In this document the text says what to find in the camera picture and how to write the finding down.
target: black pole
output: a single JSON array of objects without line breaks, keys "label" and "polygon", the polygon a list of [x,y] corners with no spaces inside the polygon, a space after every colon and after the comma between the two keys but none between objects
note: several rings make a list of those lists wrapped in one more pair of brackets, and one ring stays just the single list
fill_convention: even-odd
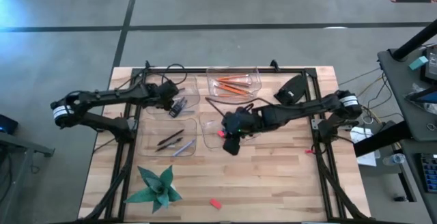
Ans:
[{"label": "black pole", "polygon": [[399,47],[391,57],[396,61],[402,61],[402,59],[410,54],[412,51],[423,45],[429,39],[437,34],[437,19],[428,25],[422,31],[418,32],[411,40],[407,41],[403,46]]}]

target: teal box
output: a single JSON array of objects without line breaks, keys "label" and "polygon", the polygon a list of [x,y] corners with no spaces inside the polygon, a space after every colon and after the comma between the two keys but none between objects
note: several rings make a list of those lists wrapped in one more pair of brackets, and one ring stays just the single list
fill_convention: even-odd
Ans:
[{"label": "teal box", "polygon": [[417,70],[418,68],[420,68],[422,65],[426,64],[427,62],[428,62],[428,59],[425,56],[422,56],[422,57],[414,60],[410,64],[410,69],[411,70]]}]

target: table leg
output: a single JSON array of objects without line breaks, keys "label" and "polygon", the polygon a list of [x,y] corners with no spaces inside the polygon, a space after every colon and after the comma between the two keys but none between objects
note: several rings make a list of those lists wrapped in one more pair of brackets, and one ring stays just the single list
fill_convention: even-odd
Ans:
[{"label": "table leg", "polygon": [[391,145],[401,139],[411,138],[410,129],[405,121],[392,125],[388,128],[383,128],[374,136],[363,139],[359,143],[354,144],[355,155],[357,157],[374,152],[379,148]]}]

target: green origami plant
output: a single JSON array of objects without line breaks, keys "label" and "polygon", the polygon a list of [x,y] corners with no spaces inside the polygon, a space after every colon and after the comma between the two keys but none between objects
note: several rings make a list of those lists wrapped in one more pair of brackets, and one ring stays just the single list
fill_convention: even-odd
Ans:
[{"label": "green origami plant", "polygon": [[143,178],[147,188],[136,192],[134,195],[126,199],[125,203],[143,203],[147,201],[153,201],[153,211],[159,210],[161,206],[169,207],[171,201],[181,200],[182,197],[171,187],[173,181],[172,166],[164,170],[158,177],[152,171],[143,169],[138,166],[139,173]]}]

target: red eraser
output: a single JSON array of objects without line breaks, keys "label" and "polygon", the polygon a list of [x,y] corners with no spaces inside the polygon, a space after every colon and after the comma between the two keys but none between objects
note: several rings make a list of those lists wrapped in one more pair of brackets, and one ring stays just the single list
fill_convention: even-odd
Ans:
[{"label": "red eraser", "polygon": [[220,209],[221,209],[221,204],[220,204],[220,202],[217,201],[217,200],[215,200],[215,199],[211,199],[211,200],[210,200],[210,204],[211,204],[212,206],[214,206],[217,210],[220,210]]}]

